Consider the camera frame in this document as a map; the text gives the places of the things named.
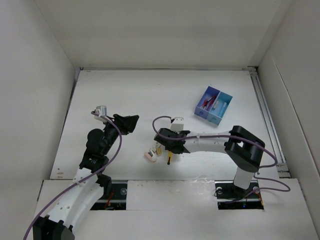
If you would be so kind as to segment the red pen thin slanted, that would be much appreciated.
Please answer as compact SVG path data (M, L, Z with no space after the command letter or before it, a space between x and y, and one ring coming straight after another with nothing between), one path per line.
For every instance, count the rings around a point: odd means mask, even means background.
M208 105L208 103L211 101L211 97L209 97L209 98L205 98L204 100L203 100L203 103L202 103L202 105L200 106L202 109L206 109L207 108L207 105Z

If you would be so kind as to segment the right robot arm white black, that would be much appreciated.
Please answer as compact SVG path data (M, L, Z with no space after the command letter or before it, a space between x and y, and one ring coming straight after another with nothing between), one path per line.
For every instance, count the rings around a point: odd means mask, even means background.
M249 192L254 174L258 172L265 143L242 126L235 125L227 133L196 134L189 130L175 132L161 128L154 140L173 154L212 152L228 155L237 170L231 184L231 191L237 197Z

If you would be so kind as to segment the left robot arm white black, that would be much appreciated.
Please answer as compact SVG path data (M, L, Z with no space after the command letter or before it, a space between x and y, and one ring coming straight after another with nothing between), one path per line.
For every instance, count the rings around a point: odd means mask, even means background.
M107 117L98 109L92 114L105 127L88 133L86 150L71 185L50 201L55 205L44 217L38 214L33 220L35 240L75 239L75 232L94 204L112 194L112 179L103 174L111 162L107 154L116 140L135 130L139 116Z

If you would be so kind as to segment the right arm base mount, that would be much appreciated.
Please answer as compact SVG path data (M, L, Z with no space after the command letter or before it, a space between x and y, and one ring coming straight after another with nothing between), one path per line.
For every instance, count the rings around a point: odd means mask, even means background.
M249 194L259 187L252 181L248 189L235 186L231 181L215 183L214 196L219 210L263 210L264 203L259 191Z

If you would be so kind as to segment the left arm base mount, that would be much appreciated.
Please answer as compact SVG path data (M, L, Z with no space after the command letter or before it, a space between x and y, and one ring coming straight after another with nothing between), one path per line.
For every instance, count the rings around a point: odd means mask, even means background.
M126 181L113 182L107 196L101 197L91 211L124 211L127 208L128 183Z

